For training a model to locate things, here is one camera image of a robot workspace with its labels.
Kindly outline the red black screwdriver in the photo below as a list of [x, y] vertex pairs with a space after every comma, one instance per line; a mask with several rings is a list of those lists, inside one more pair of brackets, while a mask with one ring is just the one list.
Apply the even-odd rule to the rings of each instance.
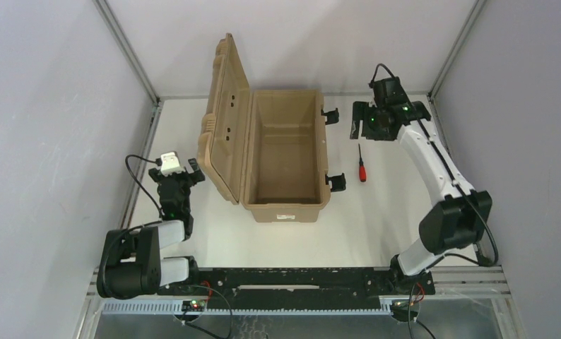
[[364, 160], [362, 158], [362, 151], [361, 151], [361, 145], [358, 144], [358, 164], [359, 164], [359, 168], [358, 168], [358, 177], [360, 182], [365, 183], [367, 181], [367, 172], [365, 169], [365, 163]]

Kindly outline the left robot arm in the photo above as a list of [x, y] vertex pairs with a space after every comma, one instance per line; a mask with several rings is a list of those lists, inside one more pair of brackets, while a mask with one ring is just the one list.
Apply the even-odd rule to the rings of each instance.
[[132, 299], [153, 295], [173, 283], [198, 283], [199, 270], [193, 256], [165, 257], [161, 252], [188, 240], [193, 233], [191, 188], [205, 176], [196, 159], [188, 162], [190, 172], [170, 153], [149, 169], [157, 185], [158, 220], [107, 233], [96, 280], [101, 297]]

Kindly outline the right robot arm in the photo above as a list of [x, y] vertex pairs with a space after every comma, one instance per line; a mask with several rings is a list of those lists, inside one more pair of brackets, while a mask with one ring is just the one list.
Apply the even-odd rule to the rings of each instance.
[[459, 249], [477, 245], [483, 237], [489, 239], [493, 257], [478, 254], [471, 262], [480, 267], [498, 262], [499, 251], [487, 225], [492, 198], [476, 190], [457, 169], [423, 103], [378, 107], [354, 102], [350, 138], [359, 137], [398, 142], [418, 169], [432, 202], [418, 225], [418, 239], [391, 259], [388, 281], [395, 291], [415, 286], [444, 258], [457, 257]]

